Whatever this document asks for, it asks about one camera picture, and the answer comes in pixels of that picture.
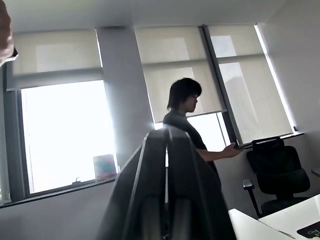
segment black hair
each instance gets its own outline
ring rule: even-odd
[[[184,103],[188,97],[195,95],[199,97],[201,93],[202,88],[197,81],[184,77],[172,84],[167,109],[178,110],[179,105]]]

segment chair back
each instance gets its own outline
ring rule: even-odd
[[[310,180],[301,168],[297,150],[285,146],[280,137],[255,140],[252,149],[246,156],[263,193],[287,198],[310,188]]]

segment mouse pad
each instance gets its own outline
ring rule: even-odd
[[[299,229],[296,231],[298,234],[304,236],[307,239],[312,239],[314,237],[320,237],[320,221],[306,226],[304,228]]]

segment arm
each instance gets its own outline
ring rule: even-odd
[[[233,158],[242,152],[242,150],[235,149],[234,147],[235,143],[232,143],[229,146],[227,146],[223,151],[207,151],[198,148],[196,149],[196,151],[204,159],[204,161],[211,162],[218,159]]]
[[[14,40],[11,31],[11,19],[5,3],[0,0],[0,65],[14,52]]]

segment hand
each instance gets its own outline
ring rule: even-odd
[[[221,152],[223,158],[233,158],[238,154],[242,153],[242,149],[235,149],[235,143],[231,143],[229,146],[226,146],[225,149]]]
[[[3,0],[0,0],[0,60],[9,58],[14,52],[11,19]]]

